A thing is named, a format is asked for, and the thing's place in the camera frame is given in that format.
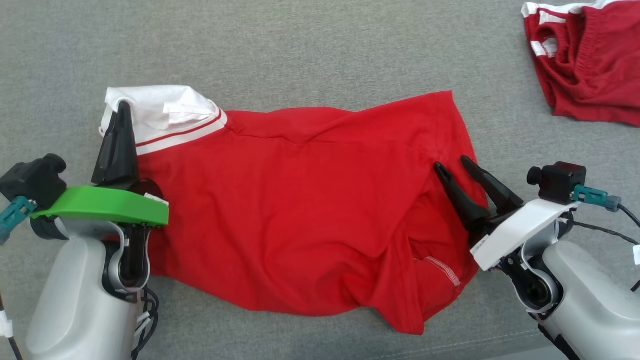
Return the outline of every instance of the red garment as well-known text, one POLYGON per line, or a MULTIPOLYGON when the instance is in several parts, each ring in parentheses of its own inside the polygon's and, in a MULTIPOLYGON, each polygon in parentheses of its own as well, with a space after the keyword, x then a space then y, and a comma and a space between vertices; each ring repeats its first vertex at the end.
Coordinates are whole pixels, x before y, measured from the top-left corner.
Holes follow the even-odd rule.
POLYGON ((554 115, 640 126, 640 1, 525 3, 522 15, 554 115))
POLYGON ((138 154, 170 202, 149 241, 153 274, 245 309, 375 307, 422 334, 477 271, 433 170, 441 161, 486 205, 460 163, 474 152, 450 92, 358 112, 220 111, 138 154))

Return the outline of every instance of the folded red garment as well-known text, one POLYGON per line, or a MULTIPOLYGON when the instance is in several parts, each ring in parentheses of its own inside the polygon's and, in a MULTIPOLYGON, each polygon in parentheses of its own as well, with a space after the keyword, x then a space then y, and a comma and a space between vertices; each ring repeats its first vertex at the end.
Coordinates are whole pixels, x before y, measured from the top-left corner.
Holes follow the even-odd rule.
POLYGON ((525 3, 522 15, 554 115, 640 126, 640 1, 525 3))
POLYGON ((250 310, 374 307, 422 334, 476 273, 433 170, 441 161, 486 205, 461 166, 474 152, 452 93, 358 112, 220 110, 201 123, 166 135, 155 124, 137 145, 140 176, 171 209, 149 241, 154 275, 250 310))

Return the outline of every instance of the red stripe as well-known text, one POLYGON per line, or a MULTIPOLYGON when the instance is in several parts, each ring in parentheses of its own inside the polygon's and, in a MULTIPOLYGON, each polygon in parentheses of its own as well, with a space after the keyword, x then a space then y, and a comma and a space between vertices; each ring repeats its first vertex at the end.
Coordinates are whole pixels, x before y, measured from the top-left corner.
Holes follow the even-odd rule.
POLYGON ((193 131, 198 131, 198 130, 200 130, 200 129, 201 129, 201 128, 203 128, 203 127, 206 127, 206 126, 209 126, 209 125, 211 125, 211 124, 215 123, 215 122, 216 122, 216 121, 218 121, 221 117, 222 117, 222 110, 220 110, 220 114, 218 115, 218 117, 216 117, 215 119, 211 120, 210 122, 208 122, 208 123, 206 123, 206 124, 204 124, 204 125, 201 125, 201 126, 198 126, 198 127, 194 127, 193 129, 189 129, 189 130, 183 131, 183 132, 181 132, 181 133, 168 134, 168 135, 161 136, 161 137, 159 137, 159 138, 157 138, 157 139, 153 139, 153 140, 149 140, 149 141, 146 141, 146 142, 137 143, 137 144, 136 144, 136 147, 141 147, 141 146, 144 146, 144 145, 148 145, 148 144, 150 144, 150 143, 158 142, 158 141, 160 141, 160 140, 164 140, 164 139, 166 139, 166 138, 170 138, 170 137, 173 137, 173 136, 179 136, 179 135, 184 135, 184 134, 192 133, 193 131))

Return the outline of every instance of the red shorts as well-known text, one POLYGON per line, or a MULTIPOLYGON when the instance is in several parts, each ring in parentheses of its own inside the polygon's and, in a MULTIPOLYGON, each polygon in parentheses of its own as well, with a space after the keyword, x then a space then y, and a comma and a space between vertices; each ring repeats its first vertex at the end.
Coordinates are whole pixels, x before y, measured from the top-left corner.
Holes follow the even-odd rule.
POLYGON ((554 115, 640 126, 640 1, 522 8, 554 115))

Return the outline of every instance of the folded clothing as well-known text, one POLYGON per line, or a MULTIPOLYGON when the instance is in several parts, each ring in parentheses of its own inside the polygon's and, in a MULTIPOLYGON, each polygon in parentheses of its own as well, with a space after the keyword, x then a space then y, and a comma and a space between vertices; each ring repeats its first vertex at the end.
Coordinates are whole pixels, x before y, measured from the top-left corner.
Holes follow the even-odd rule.
POLYGON ((441 161, 486 205, 461 166, 474 152, 452 93, 357 112, 201 103, 170 107, 198 108, 194 121, 161 105, 156 119, 133 111, 140 176, 170 203, 170 225, 149 240, 154 275, 256 311, 374 307, 409 334, 473 278, 468 233, 433 170, 441 161))
POLYGON ((554 115, 640 126, 640 1, 522 7, 554 115))

